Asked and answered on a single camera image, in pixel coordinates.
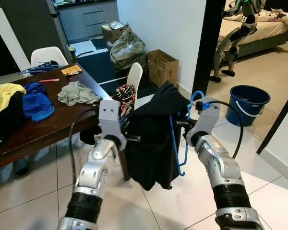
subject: blue bucket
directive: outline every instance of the blue bucket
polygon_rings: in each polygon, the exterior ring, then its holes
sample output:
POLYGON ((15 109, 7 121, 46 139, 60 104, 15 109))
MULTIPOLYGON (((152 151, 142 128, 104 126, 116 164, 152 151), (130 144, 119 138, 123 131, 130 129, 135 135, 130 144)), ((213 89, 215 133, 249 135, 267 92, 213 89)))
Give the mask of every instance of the blue bucket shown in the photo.
MULTIPOLYGON (((250 126, 262 113, 270 98, 266 91, 257 87, 237 85, 230 90, 229 104, 239 113, 243 126, 250 126)), ((230 108, 227 108, 226 119, 236 126, 240 125, 237 115, 230 108)))

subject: orange paper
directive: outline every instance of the orange paper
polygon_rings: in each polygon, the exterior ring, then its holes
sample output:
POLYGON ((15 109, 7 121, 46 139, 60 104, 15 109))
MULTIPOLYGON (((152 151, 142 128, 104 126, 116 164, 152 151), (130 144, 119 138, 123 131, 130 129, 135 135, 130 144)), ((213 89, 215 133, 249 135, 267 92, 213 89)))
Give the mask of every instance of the orange paper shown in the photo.
POLYGON ((66 69, 62 69, 61 71, 65 76, 67 76, 67 75, 78 74, 82 72, 82 69, 78 65, 74 65, 66 69))

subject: grey cloth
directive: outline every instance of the grey cloth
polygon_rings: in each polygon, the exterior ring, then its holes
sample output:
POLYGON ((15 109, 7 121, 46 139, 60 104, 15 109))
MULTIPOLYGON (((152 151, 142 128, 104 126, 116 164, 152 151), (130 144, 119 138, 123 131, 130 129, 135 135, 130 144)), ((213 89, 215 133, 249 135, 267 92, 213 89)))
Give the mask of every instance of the grey cloth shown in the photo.
POLYGON ((73 81, 64 86, 58 97, 60 102, 68 106, 75 105, 76 103, 93 104, 102 100, 102 97, 79 81, 73 81))

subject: bucket handle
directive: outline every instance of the bucket handle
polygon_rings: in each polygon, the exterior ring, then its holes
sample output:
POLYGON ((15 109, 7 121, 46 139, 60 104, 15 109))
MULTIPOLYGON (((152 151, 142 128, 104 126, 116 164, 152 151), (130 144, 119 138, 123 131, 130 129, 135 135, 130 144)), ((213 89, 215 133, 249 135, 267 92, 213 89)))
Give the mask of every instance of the bucket handle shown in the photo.
POLYGON ((239 107, 239 109, 240 109, 244 114, 246 114, 247 116, 251 116, 251 117, 258 117, 259 115, 261 115, 261 114, 263 113, 263 110, 264 110, 264 106, 263 106, 263 108, 261 109, 261 111, 259 112, 259 114, 252 115, 252 114, 249 114, 249 113, 247 113, 246 111, 244 111, 244 109, 242 109, 242 107, 239 105, 238 101, 236 101, 236 104, 237 104, 237 106, 239 107))

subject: kitchen cabinet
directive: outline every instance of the kitchen cabinet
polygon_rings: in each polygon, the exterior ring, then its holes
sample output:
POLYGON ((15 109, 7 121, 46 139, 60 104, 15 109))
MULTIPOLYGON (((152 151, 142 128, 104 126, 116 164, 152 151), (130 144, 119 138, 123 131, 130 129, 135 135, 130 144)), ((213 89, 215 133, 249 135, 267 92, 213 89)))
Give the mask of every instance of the kitchen cabinet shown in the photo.
POLYGON ((116 1, 103 1, 59 8, 60 19, 69 43, 87 41, 102 34, 101 25, 119 21, 116 1))

